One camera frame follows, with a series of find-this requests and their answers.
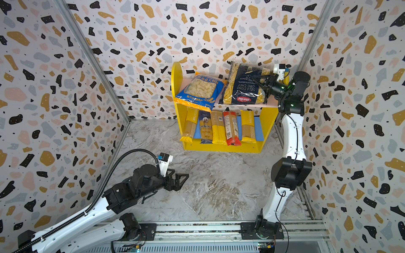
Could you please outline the clear black penne bag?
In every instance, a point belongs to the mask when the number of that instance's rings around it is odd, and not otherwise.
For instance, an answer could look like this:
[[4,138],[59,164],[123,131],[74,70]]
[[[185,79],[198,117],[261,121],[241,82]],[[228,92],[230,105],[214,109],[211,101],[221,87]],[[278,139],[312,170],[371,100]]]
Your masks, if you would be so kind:
[[261,75],[262,68],[264,67],[233,62],[220,103],[226,105],[265,104],[268,95],[265,95],[263,89],[254,81],[256,76]]

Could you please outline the plain yellow spaghetti pack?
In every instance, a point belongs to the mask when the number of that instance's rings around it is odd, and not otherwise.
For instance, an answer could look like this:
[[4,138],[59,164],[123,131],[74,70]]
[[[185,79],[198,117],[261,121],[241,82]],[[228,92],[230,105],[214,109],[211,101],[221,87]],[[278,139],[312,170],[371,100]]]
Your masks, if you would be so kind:
[[211,112],[213,144],[227,145],[223,114],[220,111]]

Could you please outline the yellow Pastatime spaghetti pack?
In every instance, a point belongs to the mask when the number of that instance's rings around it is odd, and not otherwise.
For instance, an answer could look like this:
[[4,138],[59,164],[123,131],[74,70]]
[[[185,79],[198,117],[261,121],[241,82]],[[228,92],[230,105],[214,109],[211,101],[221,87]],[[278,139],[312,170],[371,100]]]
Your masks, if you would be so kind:
[[185,143],[193,143],[193,138],[197,129],[199,110],[188,107],[186,121],[180,141]]

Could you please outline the blue orange orecchiette bag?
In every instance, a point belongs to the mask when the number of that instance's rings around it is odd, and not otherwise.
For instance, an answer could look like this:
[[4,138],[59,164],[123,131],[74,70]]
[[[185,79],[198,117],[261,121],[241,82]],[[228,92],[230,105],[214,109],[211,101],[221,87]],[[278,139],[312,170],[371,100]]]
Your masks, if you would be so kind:
[[224,86],[224,80],[199,74],[174,97],[174,101],[200,111],[211,112]]

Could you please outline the dark blue spaghetti pack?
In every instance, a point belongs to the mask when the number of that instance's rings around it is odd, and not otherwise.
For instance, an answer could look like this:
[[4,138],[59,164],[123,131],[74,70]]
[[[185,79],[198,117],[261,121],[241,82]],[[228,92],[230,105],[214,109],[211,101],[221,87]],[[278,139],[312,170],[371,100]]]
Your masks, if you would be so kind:
[[201,144],[212,144],[213,143],[213,130],[211,114],[206,111],[199,112],[199,125],[200,125],[200,137]]

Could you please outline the red spaghetti pack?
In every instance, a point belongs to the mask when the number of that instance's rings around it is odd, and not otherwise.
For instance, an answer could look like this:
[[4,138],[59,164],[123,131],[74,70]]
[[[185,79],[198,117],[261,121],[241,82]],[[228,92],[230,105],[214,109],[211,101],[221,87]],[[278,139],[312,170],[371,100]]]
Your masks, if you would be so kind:
[[224,117],[227,145],[228,146],[242,145],[239,139],[236,113],[231,111],[225,111],[223,113],[223,117]]

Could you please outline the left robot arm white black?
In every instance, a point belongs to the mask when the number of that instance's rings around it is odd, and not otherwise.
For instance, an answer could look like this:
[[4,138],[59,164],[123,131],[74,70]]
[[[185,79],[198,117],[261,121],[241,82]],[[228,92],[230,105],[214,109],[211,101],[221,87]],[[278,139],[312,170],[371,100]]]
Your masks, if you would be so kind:
[[75,215],[54,226],[33,232],[27,230],[18,236],[18,253],[75,253],[88,250],[105,241],[152,237],[141,228],[135,215],[125,210],[139,200],[154,196],[158,190],[178,191],[188,174],[177,174],[168,163],[156,161],[134,170],[131,177],[102,189],[94,201]]

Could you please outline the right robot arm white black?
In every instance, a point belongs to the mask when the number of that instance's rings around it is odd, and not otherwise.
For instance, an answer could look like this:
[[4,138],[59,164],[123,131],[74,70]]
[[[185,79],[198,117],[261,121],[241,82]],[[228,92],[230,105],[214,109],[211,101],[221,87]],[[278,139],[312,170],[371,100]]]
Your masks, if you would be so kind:
[[270,198],[254,223],[242,223],[243,240],[277,240],[285,238],[280,215],[293,191],[302,185],[312,170],[303,145],[304,104],[303,93],[310,84],[310,75],[304,71],[294,73],[288,85],[274,77],[268,77],[265,87],[278,102],[278,111],[283,130],[283,157],[271,170],[273,190]]

